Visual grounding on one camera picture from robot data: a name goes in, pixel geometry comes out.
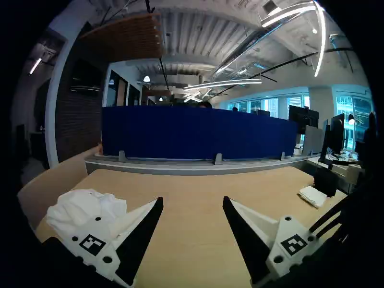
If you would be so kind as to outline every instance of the blue fabric divider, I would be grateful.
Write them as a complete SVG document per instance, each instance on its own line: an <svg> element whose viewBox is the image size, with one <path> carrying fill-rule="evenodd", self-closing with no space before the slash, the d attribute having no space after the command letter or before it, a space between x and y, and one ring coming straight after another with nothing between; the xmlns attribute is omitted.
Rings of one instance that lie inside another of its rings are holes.
<svg viewBox="0 0 384 288"><path fill-rule="evenodd" d="M293 155L295 122L209 108L102 108L105 155L168 159L257 159Z"/></svg>

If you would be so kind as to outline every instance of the table surface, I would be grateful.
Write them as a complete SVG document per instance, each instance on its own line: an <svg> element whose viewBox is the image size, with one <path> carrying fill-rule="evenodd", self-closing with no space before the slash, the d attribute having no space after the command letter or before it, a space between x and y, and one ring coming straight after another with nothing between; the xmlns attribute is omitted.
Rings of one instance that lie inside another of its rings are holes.
<svg viewBox="0 0 384 288"><path fill-rule="evenodd" d="M297 196L313 177L293 167L251 173L173 176L99 169L76 189L95 189L127 200L133 210L162 196L164 210L140 265L137 288L249 288L250 276L225 217L223 197L274 219L292 215L309 227L345 195L337 191L316 209ZM45 218L36 229L56 236Z"/></svg>

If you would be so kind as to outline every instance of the wooden slat panel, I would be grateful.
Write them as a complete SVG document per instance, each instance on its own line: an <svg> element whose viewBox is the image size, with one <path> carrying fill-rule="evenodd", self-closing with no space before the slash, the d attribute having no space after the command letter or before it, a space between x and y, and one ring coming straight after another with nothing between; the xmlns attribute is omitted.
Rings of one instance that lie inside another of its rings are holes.
<svg viewBox="0 0 384 288"><path fill-rule="evenodd" d="M155 16L143 14L98 27L80 37L89 48L109 62L160 58L163 55L160 23Z"/></svg>

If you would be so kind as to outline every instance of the person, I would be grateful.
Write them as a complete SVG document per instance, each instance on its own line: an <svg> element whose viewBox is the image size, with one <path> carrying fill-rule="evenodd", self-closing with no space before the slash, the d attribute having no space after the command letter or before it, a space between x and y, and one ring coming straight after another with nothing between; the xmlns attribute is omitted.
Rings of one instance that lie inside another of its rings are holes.
<svg viewBox="0 0 384 288"><path fill-rule="evenodd" d="M209 103L208 101L203 101L203 102L200 102L197 107L199 108L212 108L212 104Z"/></svg>

